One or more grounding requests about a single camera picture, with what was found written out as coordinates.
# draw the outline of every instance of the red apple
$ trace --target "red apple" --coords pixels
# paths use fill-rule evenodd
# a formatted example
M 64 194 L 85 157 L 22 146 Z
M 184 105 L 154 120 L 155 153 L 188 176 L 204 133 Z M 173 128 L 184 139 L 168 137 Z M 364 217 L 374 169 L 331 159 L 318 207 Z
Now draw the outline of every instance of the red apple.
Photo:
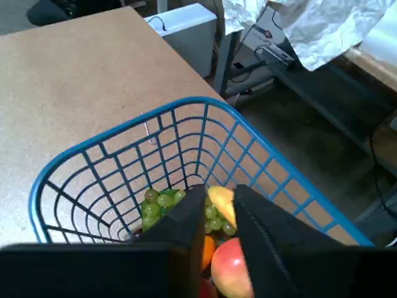
M 210 281 L 205 278 L 201 279 L 200 298 L 218 298 L 218 293 Z
M 211 274 L 214 284 L 227 298 L 254 297 L 238 238 L 224 242 L 215 250 L 211 262 Z

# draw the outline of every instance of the black chair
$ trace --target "black chair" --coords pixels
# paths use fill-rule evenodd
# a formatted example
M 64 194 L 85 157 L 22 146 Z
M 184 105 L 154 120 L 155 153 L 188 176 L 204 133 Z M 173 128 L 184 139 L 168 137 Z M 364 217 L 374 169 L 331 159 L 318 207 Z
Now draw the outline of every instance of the black chair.
M 28 20 L 44 26 L 120 8 L 119 0 L 39 0 L 27 12 Z

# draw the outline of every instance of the gray floor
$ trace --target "gray floor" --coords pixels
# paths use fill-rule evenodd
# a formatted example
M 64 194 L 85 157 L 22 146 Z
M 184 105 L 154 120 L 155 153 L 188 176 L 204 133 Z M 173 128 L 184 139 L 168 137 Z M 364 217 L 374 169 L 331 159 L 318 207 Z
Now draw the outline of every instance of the gray floor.
M 0 0 L 0 35 L 31 29 L 26 12 L 37 0 Z

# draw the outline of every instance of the blue wire basket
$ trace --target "blue wire basket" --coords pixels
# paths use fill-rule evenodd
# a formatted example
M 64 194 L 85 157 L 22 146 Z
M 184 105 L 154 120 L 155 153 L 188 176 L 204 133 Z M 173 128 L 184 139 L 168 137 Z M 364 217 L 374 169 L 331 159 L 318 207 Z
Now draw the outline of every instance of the blue wire basket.
M 117 243 L 141 225 L 147 189 L 246 184 L 346 244 L 372 245 L 255 128 L 224 102 L 175 101 L 54 158 L 30 193 L 40 242 Z

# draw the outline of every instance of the table surface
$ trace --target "table surface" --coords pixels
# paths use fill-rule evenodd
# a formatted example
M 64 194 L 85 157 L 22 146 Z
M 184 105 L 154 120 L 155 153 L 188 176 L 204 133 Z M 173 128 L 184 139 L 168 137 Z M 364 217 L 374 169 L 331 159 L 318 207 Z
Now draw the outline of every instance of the table surface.
M 130 7 L 0 37 L 0 245 L 57 154 L 142 112 L 219 95 Z

